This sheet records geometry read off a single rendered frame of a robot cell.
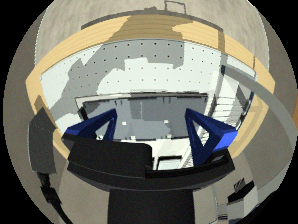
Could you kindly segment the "white perforated base plate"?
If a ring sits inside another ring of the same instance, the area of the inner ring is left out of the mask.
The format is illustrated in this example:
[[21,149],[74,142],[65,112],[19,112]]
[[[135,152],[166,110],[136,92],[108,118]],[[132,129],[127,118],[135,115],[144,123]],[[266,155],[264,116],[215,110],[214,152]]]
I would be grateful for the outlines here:
[[165,38],[135,38],[73,54],[40,76],[49,111],[62,135],[81,122],[74,97],[137,91],[209,93],[221,66],[257,81],[239,60],[200,44]]

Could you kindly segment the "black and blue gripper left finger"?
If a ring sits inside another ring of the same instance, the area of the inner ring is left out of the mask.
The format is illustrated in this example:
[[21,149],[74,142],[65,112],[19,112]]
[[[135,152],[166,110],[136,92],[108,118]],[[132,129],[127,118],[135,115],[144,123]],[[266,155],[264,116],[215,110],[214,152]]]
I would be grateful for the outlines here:
[[98,116],[79,122],[66,129],[64,133],[74,134],[79,137],[94,139],[94,133],[109,121],[106,133],[102,140],[113,141],[117,122],[117,112],[113,108]]

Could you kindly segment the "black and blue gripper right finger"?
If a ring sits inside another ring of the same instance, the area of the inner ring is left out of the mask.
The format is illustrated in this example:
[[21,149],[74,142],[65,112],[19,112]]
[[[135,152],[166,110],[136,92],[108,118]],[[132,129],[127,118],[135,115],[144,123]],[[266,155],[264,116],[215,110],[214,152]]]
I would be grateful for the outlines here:
[[[192,120],[209,133],[209,138],[204,146],[196,132]],[[190,108],[186,108],[185,121],[190,141],[193,166],[203,164],[213,152],[228,148],[238,134],[234,126],[203,115]]]

